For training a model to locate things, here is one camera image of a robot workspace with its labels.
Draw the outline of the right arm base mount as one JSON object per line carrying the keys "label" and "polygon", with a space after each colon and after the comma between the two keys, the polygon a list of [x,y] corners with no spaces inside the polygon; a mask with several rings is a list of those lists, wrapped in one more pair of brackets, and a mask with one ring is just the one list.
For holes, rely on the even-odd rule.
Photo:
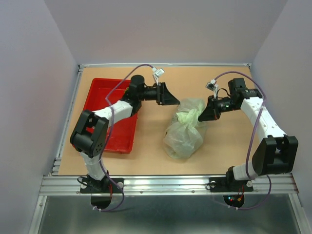
{"label": "right arm base mount", "polygon": [[209,178],[209,182],[206,185],[206,189],[211,193],[224,193],[224,194],[237,194],[242,192],[253,192],[252,185],[247,185],[247,181],[229,181],[226,177],[213,176]]}

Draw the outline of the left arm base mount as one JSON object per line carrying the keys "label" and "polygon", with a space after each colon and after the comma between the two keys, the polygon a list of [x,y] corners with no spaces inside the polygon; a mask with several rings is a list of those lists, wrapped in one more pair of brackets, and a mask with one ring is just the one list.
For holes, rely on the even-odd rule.
{"label": "left arm base mount", "polygon": [[79,176],[81,194],[121,194],[121,190],[108,178],[95,180],[89,176]]}

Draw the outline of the red plastic tray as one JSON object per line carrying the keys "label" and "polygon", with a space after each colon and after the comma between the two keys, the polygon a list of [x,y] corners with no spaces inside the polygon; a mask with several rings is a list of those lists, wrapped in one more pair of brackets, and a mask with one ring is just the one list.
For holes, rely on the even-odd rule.
{"label": "red plastic tray", "polygon": [[[109,101],[114,104],[120,100],[125,89],[129,86],[130,81],[125,80],[115,90],[115,86],[120,82],[120,79],[112,78],[94,78],[83,107],[83,110],[97,111],[108,107],[106,96],[112,91],[109,96]],[[135,137],[135,129],[137,123],[137,114],[132,117],[117,121],[114,119],[113,132],[105,147],[106,152],[128,154],[132,151]]]}

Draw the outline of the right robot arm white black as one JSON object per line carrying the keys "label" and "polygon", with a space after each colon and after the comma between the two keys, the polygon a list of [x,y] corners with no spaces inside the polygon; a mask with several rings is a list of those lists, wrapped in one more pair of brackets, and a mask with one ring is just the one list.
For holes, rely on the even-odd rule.
{"label": "right robot arm white black", "polygon": [[259,138],[255,153],[249,155],[244,164],[230,167],[223,177],[210,179],[207,188],[211,192],[240,192],[243,189],[251,192],[251,182],[257,177],[288,174],[293,170],[298,140],[295,136],[287,135],[277,125],[258,89],[247,88],[243,78],[234,78],[228,82],[226,97],[218,97],[216,80],[208,82],[206,87],[214,94],[208,97],[207,106],[198,121],[218,120],[222,113],[241,110],[253,125],[252,136]]}

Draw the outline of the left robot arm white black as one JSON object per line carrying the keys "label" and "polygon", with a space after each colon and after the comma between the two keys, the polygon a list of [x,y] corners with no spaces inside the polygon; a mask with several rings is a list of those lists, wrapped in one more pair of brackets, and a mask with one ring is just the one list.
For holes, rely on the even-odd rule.
{"label": "left robot arm white black", "polygon": [[82,156],[87,175],[78,178],[84,189],[94,188],[104,192],[113,181],[102,162],[102,154],[116,123],[134,116],[143,101],[154,100],[158,105],[179,105],[180,101],[170,93],[165,82],[145,84],[142,75],[134,75],[120,100],[97,111],[83,111],[70,136],[70,143]]}

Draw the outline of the aluminium rail frame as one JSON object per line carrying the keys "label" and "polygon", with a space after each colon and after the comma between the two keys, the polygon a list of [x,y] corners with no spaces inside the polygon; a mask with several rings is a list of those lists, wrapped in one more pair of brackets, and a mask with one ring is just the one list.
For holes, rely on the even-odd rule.
{"label": "aluminium rail frame", "polygon": [[79,71],[57,176],[43,178],[32,234],[308,234],[310,228],[291,174],[259,176],[253,192],[211,193],[209,178],[225,176],[246,162],[253,125],[241,111],[223,113],[208,124],[205,142],[187,161],[168,157],[165,129],[174,106],[144,102],[129,155],[104,153],[111,178],[123,179],[122,194],[81,194],[87,173],[70,136],[94,77],[121,79],[124,68]]}

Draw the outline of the pale green plastic bag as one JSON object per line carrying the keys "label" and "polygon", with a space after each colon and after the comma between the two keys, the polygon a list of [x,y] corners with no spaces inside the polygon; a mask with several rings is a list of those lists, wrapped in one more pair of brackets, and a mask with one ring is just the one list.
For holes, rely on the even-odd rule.
{"label": "pale green plastic bag", "polygon": [[198,121],[205,109],[205,101],[199,98],[183,99],[165,130],[163,146],[173,159],[188,159],[204,142],[207,123]]}

